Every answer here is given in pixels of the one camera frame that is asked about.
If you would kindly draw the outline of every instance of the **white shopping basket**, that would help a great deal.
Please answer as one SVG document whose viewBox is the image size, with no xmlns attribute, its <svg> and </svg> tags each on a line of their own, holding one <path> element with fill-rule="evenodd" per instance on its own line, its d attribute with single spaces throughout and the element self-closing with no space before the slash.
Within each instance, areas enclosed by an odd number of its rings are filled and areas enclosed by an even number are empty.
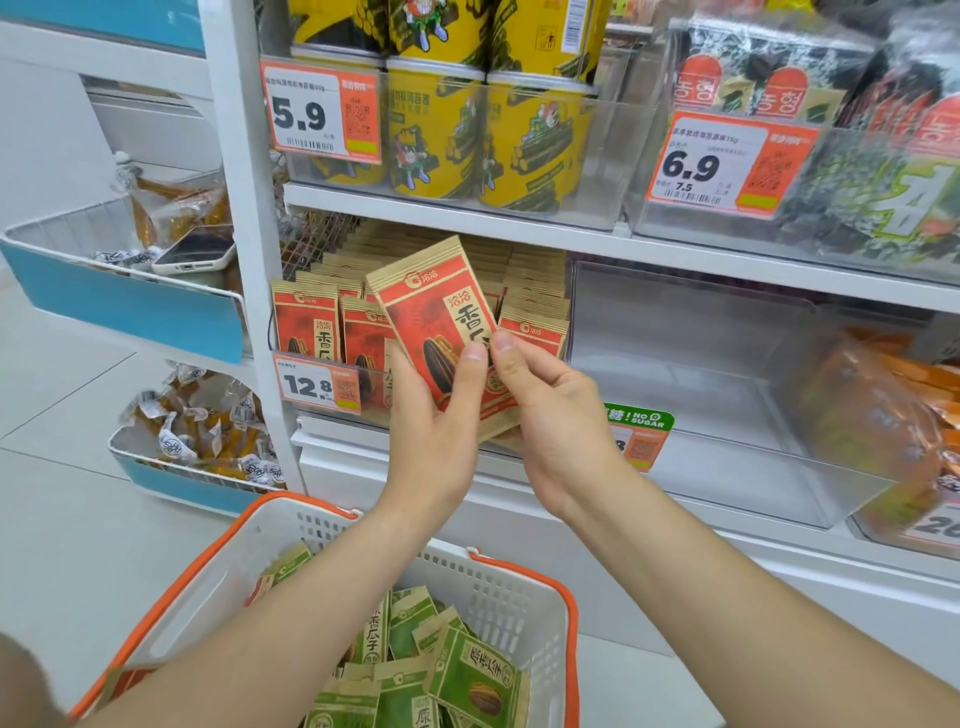
<svg viewBox="0 0 960 728">
<path fill-rule="evenodd" d="M 311 497 L 273 493 L 251 505 L 194 560 L 147 613 L 109 668 L 162 662 L 243 608 L 257 577 L 297 539 L 317 552 L 360 516 Z M 577 728 L 577 604 L 566 587 L 514 564 L 431 539 L 398 586 L 425 584 L 457 608 L 481 639 L 509 655 L 531 678 L 527 728 Z M 104 678 L 70 712 L 85 716 Z"/>
</svg>

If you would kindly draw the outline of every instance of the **white floor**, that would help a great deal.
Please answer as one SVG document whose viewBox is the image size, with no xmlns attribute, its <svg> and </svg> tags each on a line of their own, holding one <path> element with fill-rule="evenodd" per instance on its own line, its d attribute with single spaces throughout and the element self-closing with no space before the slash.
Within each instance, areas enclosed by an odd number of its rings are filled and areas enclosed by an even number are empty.
<svg viewBox="0 0 960 728">
<path fill-rule="evenodd" d="M 141 494 L 107 450 L 131 396 L 167 371 L 51 327 L 0 287 L 0 631 L 35 653 L 64 708 L 229 524 Z M 578 665 L 584 728 L 722 725 L 676 659 L 582 637 Z"/>
</svg>

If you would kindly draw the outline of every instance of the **price tag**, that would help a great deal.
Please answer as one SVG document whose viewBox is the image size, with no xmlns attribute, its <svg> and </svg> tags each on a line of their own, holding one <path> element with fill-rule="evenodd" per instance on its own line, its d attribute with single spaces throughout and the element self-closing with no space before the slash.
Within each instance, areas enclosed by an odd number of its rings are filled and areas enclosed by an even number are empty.
<svg viewBox="0 0 960 728">
<path fill-rule="evenodd" d="M 678 110 L 647 199 L 773 217 L 819 129 Z"/>
<path fill-rule="evenodd" d="M 910 526 L 908 539 L 960 548 L 960 503 L 944 503 Z"/>
<path fill-rule="evenodd" d="M 262 60 L 274 144 L 380 164 L 378 74 Z"/>
<path fill-rule="evenodd" d="M 607 402 L 607 422 L 620 452 L 641 473 L 649 473 L 673 429 L 669 412 Z"/>
<path fill-rule="evenodd" d="M 285 400 L 360 414 L 360 377 L 355 369 L 282 353 L 274 354 L 274 367 Z"/>
</svg>

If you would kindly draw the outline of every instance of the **basket rim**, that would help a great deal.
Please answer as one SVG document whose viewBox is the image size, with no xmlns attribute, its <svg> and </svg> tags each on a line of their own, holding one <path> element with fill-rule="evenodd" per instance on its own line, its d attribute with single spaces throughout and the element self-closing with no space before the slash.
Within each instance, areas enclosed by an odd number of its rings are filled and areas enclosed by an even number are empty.
<svg viewBox="0 0 960 728">
<path fill-rule="evenodd" d="M 276 493 L 270 493 L 266 496 L 258 498 L 236 518 L 236 520 L 230 525 L 230 528 L 228 528 L 227 531 L 220 536 L 220 538 L 204 549 L 204 551 L 196 559 L 194 559 L 193 562 L 191 562 L 191 564 L 183 571 L 183 573 L 177 577 L 174 583 L 167 588 L 156 604 L 150 608 L 150 611 L 148 611 L 143 619 L 141 619 L 140 622 L 134 627 L 133 631 L 120 646 L 120 649 L 117 650 L 117 653 L 113 656 L 113 659 L 110 660 L 107 669 L 104 670 L 100 677 L 97 678 L 97 681 L 93 684 L 93 686 L 67 714 L 71 720 L 80 720 L 87 715 L 97 698 L 100 696 L 100 693 L 103 691 L 107 672 L 116 667 L 122 667 L 127 663 L 130 657 L 133 655 L 133 652 L 140 646 L 144 639 L 146 639 L 147 635 L 150 633 L 150 630 L 154 628 L 156 623 L 166 613 L 170 605 L 173 604 L 177 597 L 180 596 L 180 594 L 182 594 L 182 592 L 190 585 L 194 578 L 196 578 L 197 574 L 199 574 L 200 571 L 213 559 L 213 557 L 216 556 L 217 553 L 219 553 L 219 551 L 230 541 L 230 539 L 237 534 L 237 532 L 253 516 L 254 513 L 256 513 L 267 503 L 278 498 L 296 500 L 301 503 L 322 508 L 337 516 L 342 516 L 343 518 L 349 519 L 350 521 L 356 521 L 361 516 L 359 512 L 348 511 L 333 505 L 332 503 L 328 503 L 325 500 L 320 500 L 319 498 L 310 496 L 303 496 L 299 493 L 278 491 Z M 536 571 L 527 569 L 518 564 L 512 564 L 507 561 L 500 561 L 498 559 L 493 559 L 490 556 L 485 556 L 476 547 L 468 547 L 466 551 L 469 554 L 470 559 L 473 561 L 498 569 L 513 571 L 521 576 L 526 576 L 534 581 L 539 581 L 541 584 L 555 590 L 563 599 L 567 610 L 564 728 L 579 728 L 580 683 L 577 678 L 577 633 L 580 612 L 573 594 L 566 586 L 564 586 L 564 584 L 556 579 L 550 578 L 549 576 L 544 576 L 543 574 L 537 573 Z"/>
</svg>

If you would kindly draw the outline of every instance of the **white phone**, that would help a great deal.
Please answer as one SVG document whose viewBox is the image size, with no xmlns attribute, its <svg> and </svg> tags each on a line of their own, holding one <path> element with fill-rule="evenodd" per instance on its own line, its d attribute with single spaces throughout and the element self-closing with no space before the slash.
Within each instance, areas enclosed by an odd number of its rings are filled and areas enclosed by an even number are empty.
<svg viewBox="0 0 960 728">
<path fill-rule="evenodd" d="M 153 268 L 159 276 L 222 271 L 236 255 L 233 225 L 198 225 L 155 260 Z"/>
</svg>

